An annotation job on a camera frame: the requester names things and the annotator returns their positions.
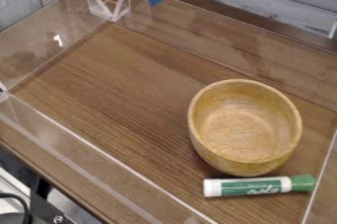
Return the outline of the clear acrylic tray wall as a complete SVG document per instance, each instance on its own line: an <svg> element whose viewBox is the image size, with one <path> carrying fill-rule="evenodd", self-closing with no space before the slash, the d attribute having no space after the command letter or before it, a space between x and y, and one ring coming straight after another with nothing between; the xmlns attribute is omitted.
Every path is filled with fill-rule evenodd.
<svg viewBox="0 0 337 224"><path fill-rule="evenodd" d="M198 90L281 91L302 136L281 174L310 193L205 198L188 137ZM108 224L337 224L337 49L189 0L56 0L0 33L0 146Z"/></svg>

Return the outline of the green white dry-erase marker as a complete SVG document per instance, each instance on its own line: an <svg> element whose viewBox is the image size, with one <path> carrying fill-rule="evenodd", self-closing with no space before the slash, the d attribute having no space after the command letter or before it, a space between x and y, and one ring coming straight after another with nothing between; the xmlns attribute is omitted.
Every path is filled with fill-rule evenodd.
<svg viewBox="0 0 337 224"><path fill-rule="evenodd" d="M249 179L206 179L202 181L205 197L313 191L316 178L310 175Z"/></svg>

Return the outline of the black metal table frame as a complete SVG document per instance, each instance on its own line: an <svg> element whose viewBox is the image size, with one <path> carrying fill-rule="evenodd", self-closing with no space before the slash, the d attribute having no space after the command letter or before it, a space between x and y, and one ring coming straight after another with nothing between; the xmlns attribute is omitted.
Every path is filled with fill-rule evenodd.
<svg viewBox="0 0 337 224"><path fill-rule="evenodd" d="M31 186L29 224L76 224L49 203L50 184L35 178Z"/></svg>

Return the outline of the brown wooden bowl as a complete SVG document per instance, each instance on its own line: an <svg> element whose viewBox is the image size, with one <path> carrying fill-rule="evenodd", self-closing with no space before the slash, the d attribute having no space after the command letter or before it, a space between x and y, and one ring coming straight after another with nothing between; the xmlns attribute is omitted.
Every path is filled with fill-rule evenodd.
<svg viewBox="0 0 337 224"><path fill-rule="evenodd" d="M256 177L289 159L302 135L302 119L289 97L248 79L206 85L190 100L188 133L194 151L218 171Z"/></svg>

